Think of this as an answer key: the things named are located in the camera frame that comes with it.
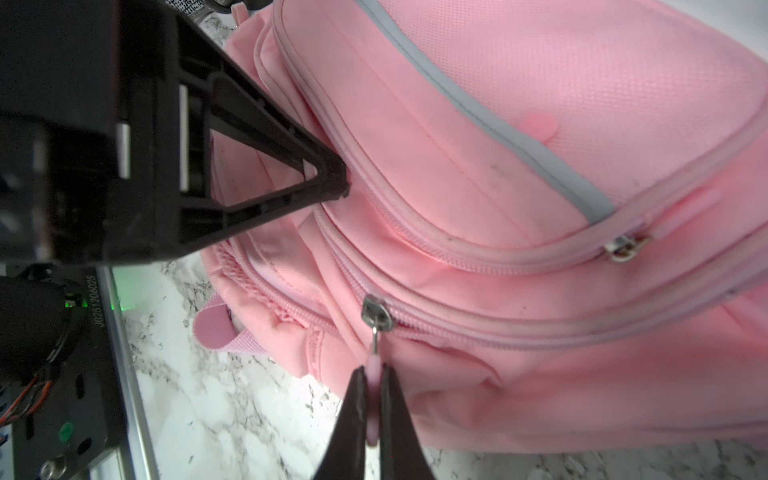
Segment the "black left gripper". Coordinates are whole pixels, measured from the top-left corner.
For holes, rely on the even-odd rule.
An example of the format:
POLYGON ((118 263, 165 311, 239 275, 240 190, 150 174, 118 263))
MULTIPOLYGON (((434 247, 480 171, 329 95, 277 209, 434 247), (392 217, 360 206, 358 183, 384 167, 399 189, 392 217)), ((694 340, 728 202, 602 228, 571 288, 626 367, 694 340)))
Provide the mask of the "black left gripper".
POLYGON ((120 261, 178 258, 348 191, 344 161, 183 13, 157 1, 2 2, 3 261, 105 262, 115 237, 120 261), (315 176, 223 205, 218 133, 315 176), (120 181, 118 152, 130 163, 120 181))

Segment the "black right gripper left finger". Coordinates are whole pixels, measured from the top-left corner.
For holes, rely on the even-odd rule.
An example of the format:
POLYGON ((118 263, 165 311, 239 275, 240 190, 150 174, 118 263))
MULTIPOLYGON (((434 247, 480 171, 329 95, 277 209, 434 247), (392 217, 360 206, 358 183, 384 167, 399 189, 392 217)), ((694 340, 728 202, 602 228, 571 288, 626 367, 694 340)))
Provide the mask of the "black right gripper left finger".
POLYGON ((365 369, 350 376, 326 452, 313 480, 362 480, 365 476, 368 385, 365 369))

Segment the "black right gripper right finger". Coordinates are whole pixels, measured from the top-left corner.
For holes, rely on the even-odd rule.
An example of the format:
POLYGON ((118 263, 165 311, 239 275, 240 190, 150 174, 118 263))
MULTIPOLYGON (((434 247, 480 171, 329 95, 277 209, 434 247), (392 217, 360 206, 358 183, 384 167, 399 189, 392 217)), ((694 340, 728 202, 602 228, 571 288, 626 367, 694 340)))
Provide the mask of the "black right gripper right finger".
POLYGON ((380 478, 434 480, 396 371, 385 365, 380 388, 380 478))

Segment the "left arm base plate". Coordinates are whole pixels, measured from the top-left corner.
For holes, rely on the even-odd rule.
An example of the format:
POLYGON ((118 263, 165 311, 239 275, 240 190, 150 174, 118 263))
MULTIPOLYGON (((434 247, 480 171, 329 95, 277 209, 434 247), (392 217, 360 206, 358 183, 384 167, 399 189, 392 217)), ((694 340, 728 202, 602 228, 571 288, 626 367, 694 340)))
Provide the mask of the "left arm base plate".
POLYGON ((2 478, 83 477, 125 427, 95 269, 2 266, 2 478))

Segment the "pink backpack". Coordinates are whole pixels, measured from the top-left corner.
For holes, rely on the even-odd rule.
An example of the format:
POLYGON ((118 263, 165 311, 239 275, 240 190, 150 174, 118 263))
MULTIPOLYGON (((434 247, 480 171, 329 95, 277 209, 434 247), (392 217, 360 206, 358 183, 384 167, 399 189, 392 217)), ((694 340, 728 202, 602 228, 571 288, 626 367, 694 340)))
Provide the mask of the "pink backpack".
POLYGON ((208 349, 421 441, 560 453, 767 433, 763 1, 277 1, 225 48, 351 189, 202 253, 208 349))

